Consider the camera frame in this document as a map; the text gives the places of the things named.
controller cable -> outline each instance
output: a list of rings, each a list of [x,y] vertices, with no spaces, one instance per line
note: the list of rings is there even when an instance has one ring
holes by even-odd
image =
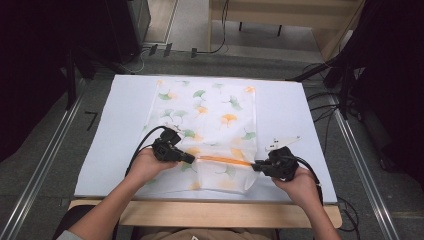
[[[126,176],[128,175],[128,173],[130,172],[131,166],[132,166],[132,164],[133,164],[134,160],[137,158],[138,153],[139,153],[139,152],[141,152],[141,150],[143,150],[143,149],[145,149],[145,148],[147,148],[147,147],[150,147],[150,146],[152,146],[152,145],[150,144],[150,145],[144,146],[143,148],[141,148],[141,146],[143,146],[144,142],[147,140],[147,138],[149,138],[149,137],[150,137],[150,135],[151,135],[153,132],[155,132],[156,130],[158,130],[158,129],[160,129],[160,128],[162,128],[162,129],[164,129],[164,130],[166,130],[166,129],[167,129],[167,127],[165,127],[165,126],[158,126],[158,127],[155,127],[155,128],[153,128],[150,132],[148,132],[148,133],[146,134],[146,136],[143,138],[143,140],[141,140],[141,142],[140,142],[140,144],[138,145],[137,149],[135,149],[135,151],[134,151],[134,154],[133,154],[133,156],[132,156],[132,158],[131,158],[130,164],[128,165],[127,171],[125,172],[125,177],[126,177]]]
[[[309,163],[307,163],[304,159],[295,156],[294,157],[298,163],[301,163],[302,165],[304,165],[306,168],[308,168],[308,170],[312,173],[312,175],[314,176],[314,181],[315,181],[315,185],[317,187],[317,191],[318,191],[318,196],[319,196],[319,201],[321,202],[321,205],[324,206],[324,199],[322,196],[322,188],[321,188],[321,182],[319,181],[317,175],[315,174],[314,170],[312,169],[311,165],[309,165]]]

person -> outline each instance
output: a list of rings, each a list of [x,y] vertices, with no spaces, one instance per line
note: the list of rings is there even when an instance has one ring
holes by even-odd
[[[176,165],[177,162],[160,162],[155,158],[152,149],[143,149],[122,182],[102,202],[91,209],[67,231],[64,231],[58,239],[109,239],[115,224],[134,194],[159,172]],[[283,182],[277,178],[273,178],[272,181],[277,187],[286,191],[292,201],[304,210],[310,220],[315,239],[340,239],[319,201],[313,176],[308,170],[299,167],[296,170],[294,179],[290,182]],[[151,230],[152,228],[150,228],[150,231],[145,232],[142,239],[202,240],[202,237],[193,234],[194,232],[202,235],[199,233],[199,229],[166,230],[156,233]],[[266,231],[264,229],[233,229],[232,231],[229,229],[209,229],[206,230],[206,235],[215,235],[214,239],[222,239],[224,236],[225,239],[274,239],[275,233],[272,233],[271,230]]]

table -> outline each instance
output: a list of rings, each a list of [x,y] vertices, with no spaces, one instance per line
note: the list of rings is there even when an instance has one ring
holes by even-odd
[[[209,0],[208,46],[212,21],[222,20],[225,0]],[[227,21],[310,27],[324,60],[356,26],[365,0],[230,0]]]
[[[290,145],[290,149],[295,155],[306,159],[314,168],[323,185],[326,211],[336,227],[341,225],[341,216],[336,205],[337,198],[302,85],[284,81],[183,76],[115,76],[102,113],[102,120],[79,175],[75,196],[102,198],[122,180],[129,159],[139,143],[142,131],[140,126],[145,123],[156,82],[166,79],[220,81],[254,86],[257,96],[256,158],[266,158],[266,152],[260,149],[264,149],[273,137],[301,136],[302,140]],[[75,200],[71,206],[96,204],[98,201],[98,199]],[[154,196],[136,194],[134,201],[124,212],[121,224],[310,227],[303,211],[293,205],[287,194],[276,188],[269,177],[263,175],[245,195],[214,191],[184,191]]]

white table surface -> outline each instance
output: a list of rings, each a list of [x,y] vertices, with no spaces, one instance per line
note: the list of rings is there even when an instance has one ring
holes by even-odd
[[[303,86],[300,83],[187,76],[115,76],[100,125],[78,178],[76,197],[104,197],[123,179],[132,154],[139,144],[157,80],[169,78],[254,86],[258,138],[258,152],[255,159],[267,158],[265,146],[274,138],[300,136],[300,141],[288,147],[295,156],[305,159],[318,175],[322,184],[324,203],[337,202]],[[138,193],[136,198],[291,203],[287,194],[263,174],[246,194],[194,190],[148,196]]]

handheld controller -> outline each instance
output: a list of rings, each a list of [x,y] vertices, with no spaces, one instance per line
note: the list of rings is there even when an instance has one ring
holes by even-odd
[[[255,160],[252,164],[254,171],[262,171],[265,176],[291,181],[299,167],[296,157],[288,147],[272,150],[266,160]]]
[[[170,128],[165,128],[160,137],[152,144],[153,154],[159,161],[184,161],[192,164],[195,157],[175,147],[175,144],[179,141],[181,141],[181,137],[178,136],[177,132]]]

